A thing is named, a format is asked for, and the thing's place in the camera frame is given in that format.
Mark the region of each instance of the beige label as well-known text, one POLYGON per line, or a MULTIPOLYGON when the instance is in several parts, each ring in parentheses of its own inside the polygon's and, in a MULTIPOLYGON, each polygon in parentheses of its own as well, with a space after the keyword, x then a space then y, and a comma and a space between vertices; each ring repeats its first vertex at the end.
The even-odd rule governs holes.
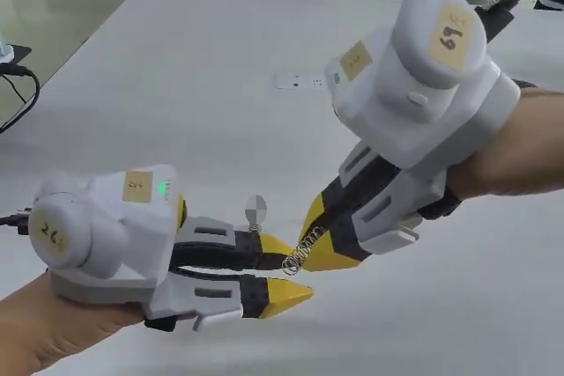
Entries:
POLYGON ((122 200, 128 203, 150 203, 151 199, 152 172, 126 172, 122 200))
POLYGON ((453 70, 461 70, 470 50, 474 17, 462 6, 445 3, 434 25, 429 54, 453 70))
POLYGON ((372 64, 372 56, 368 53, 362 41, 356 43, 341 58, 341 67, 349 78, 353 81, 368 65, 372 64))
POLYGON ((38 240, 55 257, 60 257, 67 249, 67 235, 49 222, 42 212, 35 212, 30 220, 29 234, 38 240))

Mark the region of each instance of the hand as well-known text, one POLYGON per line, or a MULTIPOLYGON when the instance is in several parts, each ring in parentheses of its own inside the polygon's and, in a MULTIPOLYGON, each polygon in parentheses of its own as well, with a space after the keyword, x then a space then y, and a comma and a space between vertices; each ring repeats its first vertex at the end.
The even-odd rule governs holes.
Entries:
POLYGON ((138 305, 85 306, 57 297, 46 273, 0 301, 0 341, 18 352, 15 359, 26 361, 23 376, 86 350, 143 318, 138 305))
POLYGON ((448 184, 462 200, 564 188, 564 95, 523 89, 500 133, 485 149, 452 166, 448 184))

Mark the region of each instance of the power outlet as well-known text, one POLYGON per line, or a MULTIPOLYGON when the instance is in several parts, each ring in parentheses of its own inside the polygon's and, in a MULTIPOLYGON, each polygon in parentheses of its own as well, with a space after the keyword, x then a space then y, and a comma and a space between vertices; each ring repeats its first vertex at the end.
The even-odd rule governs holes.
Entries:
POLYGON ((279 72, 274 81, 279 90, 325 90, 324 74, 302 72, 279 72))

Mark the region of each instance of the round knob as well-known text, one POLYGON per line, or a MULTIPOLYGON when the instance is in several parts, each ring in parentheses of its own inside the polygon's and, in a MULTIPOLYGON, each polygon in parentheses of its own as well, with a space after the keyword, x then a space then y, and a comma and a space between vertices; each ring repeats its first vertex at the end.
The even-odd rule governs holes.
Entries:
POLYGON ((54 269, 75 269, 88 259, 92 246, 91 213, 69 193, 41 198, 29 215, 35 253, 54 269))

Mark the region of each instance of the coiled spring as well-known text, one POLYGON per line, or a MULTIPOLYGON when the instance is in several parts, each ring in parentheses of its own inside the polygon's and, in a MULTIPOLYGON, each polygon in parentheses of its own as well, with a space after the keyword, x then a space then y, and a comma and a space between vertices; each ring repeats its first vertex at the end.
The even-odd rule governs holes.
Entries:
POLYGON ((321 238, 325 233, 325 229, 321 226, 316 226, 312 229, 308 235, 306 235, 303 240, 301 240, 299 246, 297 246, 292 253, 290 253, 282 262, 282 270, 288 276, 297 275, 297 273, 303 267, 303 263, 311 254, 311 250, 314 244, 321 238))
POLYGON ((249 225, 249 232, 251 233, 261 233, 262 231, 263 228, 260 225, 253 225, 253 224, 249 225))

